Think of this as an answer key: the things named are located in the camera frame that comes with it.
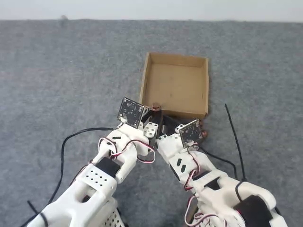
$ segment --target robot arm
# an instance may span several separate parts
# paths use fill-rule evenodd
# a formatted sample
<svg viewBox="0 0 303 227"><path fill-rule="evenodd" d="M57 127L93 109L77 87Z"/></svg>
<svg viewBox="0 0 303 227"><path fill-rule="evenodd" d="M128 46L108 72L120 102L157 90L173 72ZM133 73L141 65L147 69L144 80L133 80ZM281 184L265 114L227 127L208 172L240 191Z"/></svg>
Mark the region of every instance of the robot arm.
<svg viewBox="0 0 303 227"><path fill-rule="evenodd" d="M98 143L98 154L76 177L71 186L53 203L42 210L50 226L70 227L124 227L112 197L121 183L135 167L138 155L146 156L158 125L138 129L127 124L112 131ZM43 216L38 215L28 225L44 227Z"/></svg>
<svg viewBox="0 0 303 227"><path fill-rule="evenodd" d="M286 227L282 216L275 212L276 200L266 189L240 182L218 170L201 152L182 146L179 130L157 139L158 152L186 191L198 200L198 211L188 226L210 227ZM238 187L239 198L235 188Z"/></svg>

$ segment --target white 3d-printed part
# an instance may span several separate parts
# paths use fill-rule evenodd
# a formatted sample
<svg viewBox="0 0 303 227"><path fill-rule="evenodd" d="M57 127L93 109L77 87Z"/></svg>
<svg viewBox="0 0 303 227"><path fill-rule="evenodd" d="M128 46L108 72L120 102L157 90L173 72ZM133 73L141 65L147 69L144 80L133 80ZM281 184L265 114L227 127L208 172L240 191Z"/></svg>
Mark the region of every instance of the white 3d-printed part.
<svg viewBox="0 0 303 227"><path fill-rule="evenodd" d="M105 220L104 227L125 227L117 209Z"/></svg>
<svg viewBox="0 0 303 227"><path fill-rule="evenodd" d="M144 128L144 136L147 138L153 138L157 132L158 125L152 122L149 122Z"/></svg>
<svg viewBox="0 0 303 227"><path fill-rule="evenodd" d="M77 179L87 183L96 191L102 191L104 194L112 195L117 187L117 181L113 177L93 164L89 164Z"/></svg>

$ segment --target black wire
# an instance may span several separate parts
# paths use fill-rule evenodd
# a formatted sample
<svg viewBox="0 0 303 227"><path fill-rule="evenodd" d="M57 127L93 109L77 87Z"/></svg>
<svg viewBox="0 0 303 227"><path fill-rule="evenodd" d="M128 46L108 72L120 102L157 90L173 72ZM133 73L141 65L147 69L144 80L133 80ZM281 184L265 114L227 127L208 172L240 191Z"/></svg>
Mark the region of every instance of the black wire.
<svg viewBox="0 0 303 227"><path fill-rule="evenodd" d="M237 195L237 197L238 197L238 199L239 199L240 202L242 202L242 198L241 198L241 196L240 196L240 194L239 194L239 186L240 186L242 183L243 183L243 181L240 181L240 182L236 185L236 195Z"/></svg>
<svg viewBox="0 0 303 227"><path fill-rule="evenodd" d="M209 156L211 156L211 157L213 157L213 158L216 158L216 159L218 159L218 160L220 160L220 161L222 161L222 162L225 162L225 163L230 164L230 165L233 167L233 172L234 172L235 179L238 179L237 167L236 167L236 165L235 165L233 162L231 162L231 161L229 161L229 160L227 160L227 159L218 157L218 156L216 156L216 155L214 155L214 154L212 154L212 153L209 153L209 152L208 152L207 150L205 150L201 145L200 145L199 147L200 147L200 149L201 149L204 153L206 153L207 155L209 155Z"/></svg>
<svg viewBox="0 0 303 227"><path fill-rule="evenodd" d="M48 227L48 221L47 221L46 216L44 215L44 213L42 213L42 212L39 213L36 210L36 208L33 206L33 204L31 203L31 201L28 200L27 203L28 203L29 207L33 210L33 212L36 214L36 216L40 215L42 217L45 227Z"/></svg>
<svg viewBox="0 0 303 227"><path fill-rule="evenodd" d="M232 118L231 118L231 115L229 113L227 104L225 104L225 109L226 109L226 112L227 112L227 115L228 115L229 123L231 124L231 127L232 127L232 132L233 132L233 135L235 137L236 144L237 144L237 149L238 149L240 163L241 163L241 168L242 168L242 181L247 181L246 175L245 175L245 169L244 169L244 163L243 163L242 153L241 153L241 149L240 149L240 145L239 145L239 141L238 141L238 137L237 137L237 134L236 134L236 130L235 130L234 126L233 126Z"/></svg>
<svg viewBox="0 0 303 227"><path fill-rule="evenodd" d="M55 198L59 188L60 188L60 185L61 185L61 182L62 182L62 178L63 178L63 172L64 172L64 147L65 147L65 144L66 142L74 137L74 136L77 136L81 133L84 133L84 132L87 132L87 131L112 131L112 130L115 130L113 128L107 128L107 127L98 127L98 128L87 128L87 129L83 129L81 131L78 131L72 135L69 135L68 137L66 137L62 143L62 146L61 146L61 175L60 175L60 179L59 179L59 182L51 196L51 198L49 199L48 204L52 203L53 199ZM27 203L29 204L30 208L36 213L35 215L31 216L26 222L24 222L20 227L25 227L29 222L31 222L37 215L38 213L36 212L37 210L34 208L34 206L31 204L30 201L27 201ZM43 219L46 220L46 217L43 213L40 213L40 215L42 216Z"/></svg>

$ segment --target black component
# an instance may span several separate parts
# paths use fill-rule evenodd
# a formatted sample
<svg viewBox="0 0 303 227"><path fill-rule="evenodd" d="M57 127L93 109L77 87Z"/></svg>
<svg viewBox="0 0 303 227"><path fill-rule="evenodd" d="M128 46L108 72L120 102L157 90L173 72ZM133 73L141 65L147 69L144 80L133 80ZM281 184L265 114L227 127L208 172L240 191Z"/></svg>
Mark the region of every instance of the black component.
<svg viewBox="0 0 303 227"><path fill-rule="evenodd" d="M111 159L104 157L101 159L97 164L96 167L110 175L111 177L115 178L116 173L121 168L116 162L112 161Z"/></svg>
<svg viewBox="0 0 303 227"><path fill-rule="evenodd" d="M275 211L276 211L276 213L277 213L278 215L281 215L281 216L282 216L282 214L281 214L280 210L278 209L278 207L275 207Z"/></svg>
<svg viewBox="0 0 303 227"><path fill-rule="evenodd" d="M182 161L182 159L179 158L178 161L177 161L177 166L180 166L180 165L181 165L181 161Z"/></svg>
<svg viewBox="0 0 303 227"><path fill-rule="evenodd" d="M203 139L199 120L193 121L191 124L179 130L183 148L191 146L195 142Z"/></svg>
<svg viewBox="0 0 303 227"><path fill-rule="evenodd" d="M184 173L185 168L186 168L186 165L182 165L182 167L181 167L181 172L183 172L183 173Z"/></svg>
<svg viewBox="0 0 303 227"><path fill-rule="evenodd" d="M273 217L259 196L251 195L233 208L243 217L247 227L271 227L269 221Z"/></svg>
<svg viewBox="0 0 303 227"><path fill-rule="evenodd" d="M204 187L209 187L213 190L219 190L221 187L219 186L218 184L218 180L219 180L219 177L217 177L216 179L212 180L211 182L207 183L206 185L204 185Z"/></svg>
<svg viewBox="0 0 303 227"><path fill-rule="evenodd" d="M47 219L46 219L45 214L41 212L41 213L40 213L40 216L42 217L42 219L43 219L43 221L44 221L45 227L48 227L48 221L47 221Z"/></svg>
<svg viewBox="0 0 303 227"><path fill-rule="evenodd" d="M151 111L151 120L149 122L149 124L155 123L158 125L158 130L155 133L153 138L149 139L150 142L150 146L153 148L157 147L157 143L156 143L156 139L160 136L161 134L161 128L162 128L162 122L163 122L163 118L162 118L162 110L159 111Z"/></svg>
<svg viewBox="0 0 303 227"><path fill-rule="evenodd" d="M177 175L176 171L174 170L174 168L171 165L169 165L169 166L170 166L170 169L172 170L172 172L174 173L174 175L176 176L176 178L178 179L178 181L180 181L180 178L178 177L178 175Z"/></svg>
<svg viewBox="0 0 303 227"><path fill-rule="evenodd" d="M167 131L168 131L167 134L171 135L176 133L175 128L178 127L181 123L172 117L163 115L163 124L165 124L165 126L167 127Z"/></svg>
<svg viewBox="0 0 303 227"><path fill-rule="evenodd" d="M82 202L87 202L90 199L90 196L86 195L84 196Z"/></svg>
<svg viewBox="0 0 303 227"><path fill-rule="evenodd" d="M117 119L137 129L139 127L143 112L144 105L124 97L120 105Z"/></svg>
<svg viewBox="0 0 303 227"><path fill-rule="evenodd" d="M193 180L196 181L198 179L200 179L202 176L205 176L206 174L210 173L210 171L205 170L203 173L199 174L199 175L194 175L193 176Z"/></svg>
<svg viewBox="0 0 303 227"><path fill-rule="evenodd" d="M154 111L149 110L145 115L143 115L141 121L142 121L143 123L145 123L145 122L147 121L147 119L152 115L153 112L154 112Z"/></svg>

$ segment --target cardboard box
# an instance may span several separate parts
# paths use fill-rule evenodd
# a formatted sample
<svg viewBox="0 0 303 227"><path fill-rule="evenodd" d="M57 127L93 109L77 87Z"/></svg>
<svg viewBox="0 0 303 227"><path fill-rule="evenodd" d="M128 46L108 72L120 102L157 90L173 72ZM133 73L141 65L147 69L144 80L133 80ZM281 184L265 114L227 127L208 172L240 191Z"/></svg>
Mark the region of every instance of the cardboard box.
<svg viewBox="0 0 303 227"><path fill-rule="evenodd" d="M165 114L203 119L208 113L208 59L147 53L140 103L161 104Z"/></svg>

